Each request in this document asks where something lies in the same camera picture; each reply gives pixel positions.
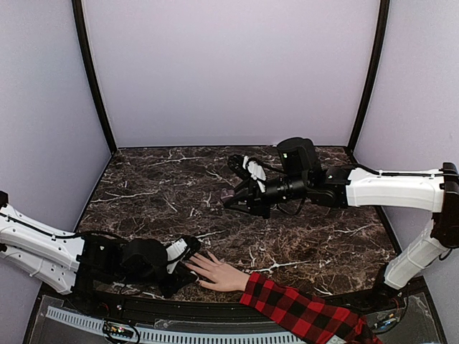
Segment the white nail polish cap brush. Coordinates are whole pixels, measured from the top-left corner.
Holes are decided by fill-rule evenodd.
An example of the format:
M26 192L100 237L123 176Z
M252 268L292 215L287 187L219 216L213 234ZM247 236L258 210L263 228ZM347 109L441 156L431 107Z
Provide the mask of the white nail polish cap brush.
M194 276L194 282L199 284L200 279L198 274L196 274L195 272L192 272L191 274Z

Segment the red plaid sleeve forearm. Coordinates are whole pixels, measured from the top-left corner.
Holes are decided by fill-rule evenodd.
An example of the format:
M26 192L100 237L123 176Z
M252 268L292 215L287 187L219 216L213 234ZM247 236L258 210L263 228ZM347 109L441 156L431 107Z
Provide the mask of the red plaid sleeve forearm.
M381 343L366 318L320 297L254 272L240 304L251 307L305 343Z

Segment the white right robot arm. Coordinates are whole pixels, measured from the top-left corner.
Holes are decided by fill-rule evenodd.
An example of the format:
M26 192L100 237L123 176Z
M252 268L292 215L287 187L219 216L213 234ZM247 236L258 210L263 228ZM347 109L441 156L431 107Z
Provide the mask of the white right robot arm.
M381 268L366 294L371 310L383 310L416 274L458 248L458 171L453 163L428 171L376 171L360 164L324 169L309 139L289 138L276 148L282 169L272 179L265 174L269 166L258 159L229 157L228 166L241 183L222 191L225 208L267 219L272 206L300 199L330 208L396 206L431 212L422 233Z

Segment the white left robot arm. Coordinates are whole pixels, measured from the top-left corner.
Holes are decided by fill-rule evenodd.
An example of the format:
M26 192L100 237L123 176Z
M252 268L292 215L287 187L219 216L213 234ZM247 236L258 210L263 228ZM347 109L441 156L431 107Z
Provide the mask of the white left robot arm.
M107 231L72 233L17 211L1 192L1 258L36 277L61 295L73 293L85 312L96 312L95 282L156 285L165 298L196 281L182 261L201 248L194 236L164 245L156 239L124 239Z

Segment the mannequin hand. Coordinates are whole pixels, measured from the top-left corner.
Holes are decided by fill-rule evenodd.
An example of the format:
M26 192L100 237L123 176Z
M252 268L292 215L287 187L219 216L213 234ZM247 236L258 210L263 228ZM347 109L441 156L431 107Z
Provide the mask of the mannequin hand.
M211 252L207 252L207 257L196 253L184 264L198 275L197 282L201 287L217 292L243 292L250 278Z

